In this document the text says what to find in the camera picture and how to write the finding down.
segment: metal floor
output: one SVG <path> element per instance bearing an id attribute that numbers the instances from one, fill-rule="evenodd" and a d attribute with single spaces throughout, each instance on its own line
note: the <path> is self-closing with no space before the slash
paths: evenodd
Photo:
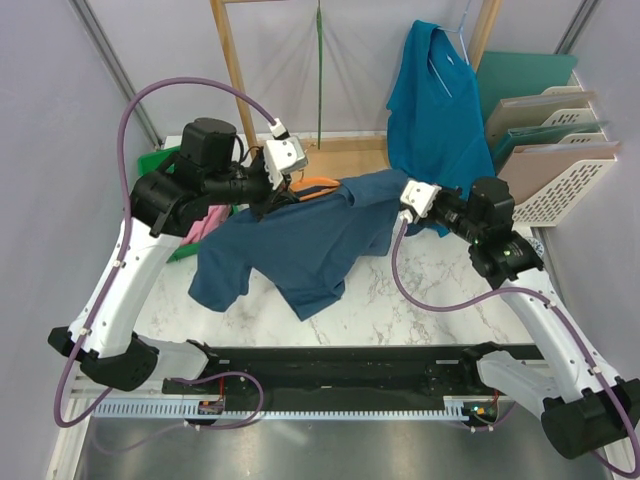
<path id="1" fill-rule="evenodd" d="M 93 419 L 90 432 L 117 449 L 175 421 Z M 320 480 L 611 478 L 587 455 L 569 461 L 524 410 L 493 433 L 436 422 L 262 421 L 241 430 L 179 429 L 115 457 L 85 446 L 76 480 Z"/>

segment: shirt on hanger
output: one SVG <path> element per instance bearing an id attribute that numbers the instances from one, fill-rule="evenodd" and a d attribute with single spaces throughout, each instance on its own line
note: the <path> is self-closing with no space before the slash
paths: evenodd
<path id="1" fill-rule="evenodd" d="M 414 22 L 387 108 L 393 168 L 419 181 L 461 187 L 465 198 L 475 179 L 495 176 L 475 73 L 437 25 Z"/>

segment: white wall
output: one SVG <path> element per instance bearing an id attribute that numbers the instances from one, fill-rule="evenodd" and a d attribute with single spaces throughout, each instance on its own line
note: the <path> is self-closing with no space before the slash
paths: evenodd
<path id="1" fill-rule="evenodd" d="M 88 0 L 136 89 L 165 77 L 228 81 L 207 0 Z M 322 0 L 325 131 L 386 130 L 386 102 L 407 32 L 416 19 L 457 28 L 467 0 Z M 473 0 L 471 37 L 482 0 Z M 553 53 L 580 0 L 507 0 L 493 50 Z M 316 0 L 229 5 L 247 92 L 291 131 L 316 130 Z M 161 132 L 180 133 L 198 116 L 241 127 L 227 94 L 173 87 L 145 100 Z M 254 115 L 258 131 L 266 124 Z"/>
<path id="2" fill-rule="evenodd" d="M 548 232 L 562 292 L 593 343 L 640 376 L 640 2 L 602 2 L 573 52 L 598 93 L 597 113 L 622 141 L 619 162 Z"/>
<path id="3" fill-rule="evenodd" d="M 0 15 L 0 465 L 44 477 L 63 360 L 52 327 L 79 313 L 121 219 L 115 139 L 125 103 L 66 0 Z M 149 151 L 132 125 L 128 152 Z"/>

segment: marble table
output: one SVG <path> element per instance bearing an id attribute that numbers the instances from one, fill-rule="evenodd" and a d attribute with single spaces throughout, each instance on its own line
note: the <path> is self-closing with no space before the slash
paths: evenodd
<path id="1" fill-rule="evenodd" d="M 386 257 L 360 258 L 346 278 L 343 298 L 301 322 L 274 285 L 255 270 L 249 293 L 239 297 L 226 312 L 200 306 L 187 294 L 197 267 L 196 257 L 189 257 L 164 267 L 135 330 L 161 340 L 194 339 L 217 346 L 531 342 L 516 315 L 497 298 L 448 314 L 412 306 L 396 289 L 390 262 L 390 253 Z M 454 235 L 439 238 L 425 230 L 405 238 L 398 263 L 407 290 L 425 303 L 449 305 L 489 289 L 473 270 L 467 245 Z"/>

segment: teal shirt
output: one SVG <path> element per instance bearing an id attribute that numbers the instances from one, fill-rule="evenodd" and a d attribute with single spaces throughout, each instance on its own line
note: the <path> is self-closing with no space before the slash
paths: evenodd
<path id="1" fill-rule="evenodd" d="M 300 320 L 342 297 L 359 256 L 391 245 L 407 176 L 385 170 L 341 181 L 335 192 L 289 205 L 260 222 L 244 210 L 200 243 L 189 295 L 224 312 L 249 289 L 255 268 L 271 280 Z"/>
<path id="2" fill-rule="evenodd" d="M 461 187 L 465 198 L 475 179 L 495 176 L 475 73 L 437 25 L 414 22 L 387 108 L 393 168 L 419 181 Z"/>

